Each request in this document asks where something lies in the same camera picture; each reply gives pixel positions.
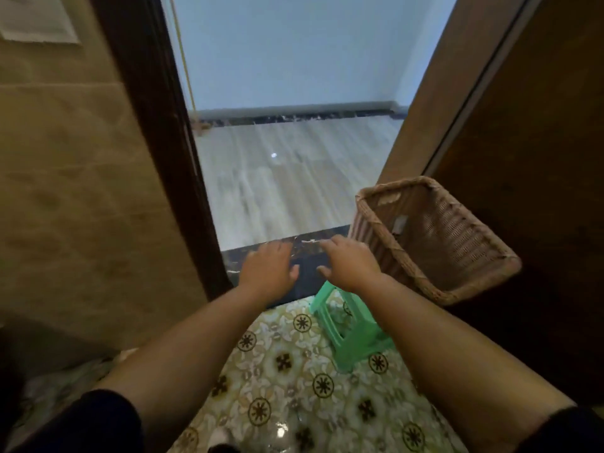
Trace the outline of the person's left hand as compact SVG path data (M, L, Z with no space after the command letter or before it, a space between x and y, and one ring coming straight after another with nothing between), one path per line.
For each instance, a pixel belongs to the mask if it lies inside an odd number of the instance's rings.
M293 287L284 285L292 264L291 242L262 243L247 254L239 274L238 287L256 300L269 305L282 299Z

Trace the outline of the person's right hand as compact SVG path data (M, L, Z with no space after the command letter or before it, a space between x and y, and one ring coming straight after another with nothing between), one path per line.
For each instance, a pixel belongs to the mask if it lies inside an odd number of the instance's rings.
M336 235L321 240L328 257L328 267L335 268L338 281L330 282L339 289L362 297L381 278L381 268L366 243Z

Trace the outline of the person's right forearm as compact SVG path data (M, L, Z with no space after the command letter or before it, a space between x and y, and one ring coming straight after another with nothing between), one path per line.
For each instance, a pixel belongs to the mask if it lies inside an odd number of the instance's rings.
M512 453L552 415L576 406L487 336L391 277L353 280L351 290L470 451Z

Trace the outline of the person's left forearm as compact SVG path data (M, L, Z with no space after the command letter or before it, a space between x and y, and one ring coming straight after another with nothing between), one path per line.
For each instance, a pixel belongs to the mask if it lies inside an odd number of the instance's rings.
M198 413L238 341L292 284L244 283L136 350L98 388L127 399L142 425L144 453L166 453Z

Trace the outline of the green plastic stool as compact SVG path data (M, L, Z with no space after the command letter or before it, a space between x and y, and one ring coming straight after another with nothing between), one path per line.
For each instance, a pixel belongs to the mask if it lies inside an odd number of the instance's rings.
M334 296L342 301L340 310L351 318L344 332L338 328L336 308L330 304ZM334 363L339 372L349 373L359 361L394 348L393 340L377 324L363 300L328 281L314 296L309 310L333 348Z

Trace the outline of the brown wicker basket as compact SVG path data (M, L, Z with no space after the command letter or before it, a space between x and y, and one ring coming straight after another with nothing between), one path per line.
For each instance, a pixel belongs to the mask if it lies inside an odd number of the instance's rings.
M381 271L446 307L493 289L522 261L441 184L427 176L363 188L349 238Z

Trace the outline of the dark left sleeve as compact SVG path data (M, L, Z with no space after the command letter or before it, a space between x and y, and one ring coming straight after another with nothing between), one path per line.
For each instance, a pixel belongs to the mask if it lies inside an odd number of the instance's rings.
M86 392L10 453L144 453L140 416L122 395Z

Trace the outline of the dark sleeve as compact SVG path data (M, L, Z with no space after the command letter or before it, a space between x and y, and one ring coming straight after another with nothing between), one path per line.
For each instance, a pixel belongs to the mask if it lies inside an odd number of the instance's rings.
M10 453L144 453L140 416L122 395L86 392Z
M604 453L604 419L582 406L557 411L514 453Z

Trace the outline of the brown wooden door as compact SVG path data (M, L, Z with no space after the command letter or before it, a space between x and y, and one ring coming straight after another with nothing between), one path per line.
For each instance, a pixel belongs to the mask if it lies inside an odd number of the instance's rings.
M604 0L456 0L379 183L444 189L508 247L418 285L604 406Z

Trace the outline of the dark right sleeve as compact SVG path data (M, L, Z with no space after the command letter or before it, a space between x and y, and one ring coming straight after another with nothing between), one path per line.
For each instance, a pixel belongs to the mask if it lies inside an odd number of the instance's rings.
M557 411L514 453L604 453L604 419L582 406Z

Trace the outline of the white paper sheet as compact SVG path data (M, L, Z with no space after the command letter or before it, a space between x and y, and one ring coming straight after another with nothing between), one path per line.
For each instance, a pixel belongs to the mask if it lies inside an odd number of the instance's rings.
M80 43L61 0L0 0L0 37L24 43Z

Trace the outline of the dark wooden door frame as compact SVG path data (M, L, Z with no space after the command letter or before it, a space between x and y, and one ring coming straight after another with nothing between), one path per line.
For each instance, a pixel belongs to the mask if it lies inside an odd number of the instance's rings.
M208 301L232 288L161 0L89 0Z

